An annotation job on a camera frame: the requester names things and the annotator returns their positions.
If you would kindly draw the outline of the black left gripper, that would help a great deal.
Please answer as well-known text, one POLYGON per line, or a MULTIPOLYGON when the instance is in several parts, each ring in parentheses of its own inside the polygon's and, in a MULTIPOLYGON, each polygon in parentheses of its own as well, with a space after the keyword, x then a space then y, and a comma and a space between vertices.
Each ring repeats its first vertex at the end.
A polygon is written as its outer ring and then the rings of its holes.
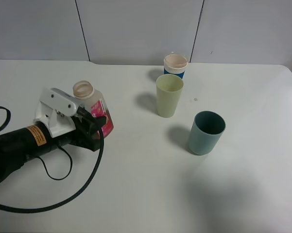
POLYGON ((94 139, 93 135, 99 133, 101 129, 103 134, 107 134, 105 124, 107 123, 107 116, 95 117, 95 124, 87 119, 79 119, 78 117, 71 117, 75 124, 75 130, 51 139, 50 151, 56 150, 67 144, 85 148, 90 151, 97 151, 100 149, 100 139, 94 139))

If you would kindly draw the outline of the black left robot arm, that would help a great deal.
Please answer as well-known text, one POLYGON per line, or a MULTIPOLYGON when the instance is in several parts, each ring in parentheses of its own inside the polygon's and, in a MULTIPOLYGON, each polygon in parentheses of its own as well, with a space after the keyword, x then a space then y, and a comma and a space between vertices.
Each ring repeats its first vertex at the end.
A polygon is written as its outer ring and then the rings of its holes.
POLYGON ((53 150, 61 150, 65 145, 73 145, 91 151, 99 149, 99 139, 90 135, 98 128, 88 120, 81 122, 73 117, 77 128, 61 136, 52 138, 49 130, 42 122, 0 135, 0 183, 11 173, 20 169, 26 162, 47 154, 53 150))

